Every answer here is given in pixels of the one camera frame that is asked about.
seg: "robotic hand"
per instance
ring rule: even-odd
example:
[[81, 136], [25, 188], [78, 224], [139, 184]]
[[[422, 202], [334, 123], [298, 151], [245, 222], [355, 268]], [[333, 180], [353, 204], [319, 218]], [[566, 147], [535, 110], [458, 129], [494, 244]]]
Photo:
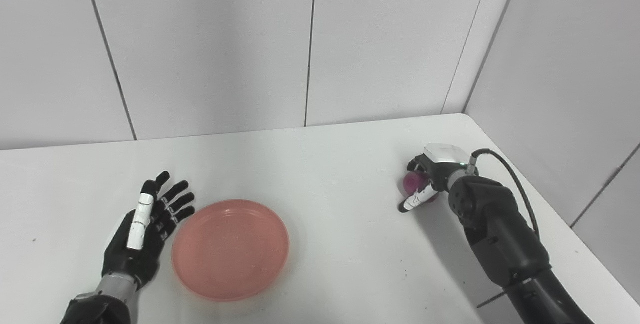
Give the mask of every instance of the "robotic hand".
[[[494, 155], [505, 165], [524, 199], [533, 229], [519, 213], [511, 190], [479, 176], [476, 162], [482, 154]], [[448, 192], [449, 206], [480, 265], [503, 288], [526, 324], [593, 324], [553, 274], [530, 202], [503, 157], [490, 149], [476, 150], [469, 157], [457, 146], [429, 144], [407, 170], [427, 180], [398, 210], [408, 212], [438, 192]]]
[[98, 288], [73, 299], [62, 324], [131, 324], [131, 298], [158, 272], [165, 240], [195, 212], [191, 205], [184, 207], [195, 199], [192, 192], [170, 204], [189, 187], [185, 180], [158, 198], [167, 180], [169, 173], [163, 171], [155, 180], [144, 183], [137, 210], [125, 216], [104, 252]]

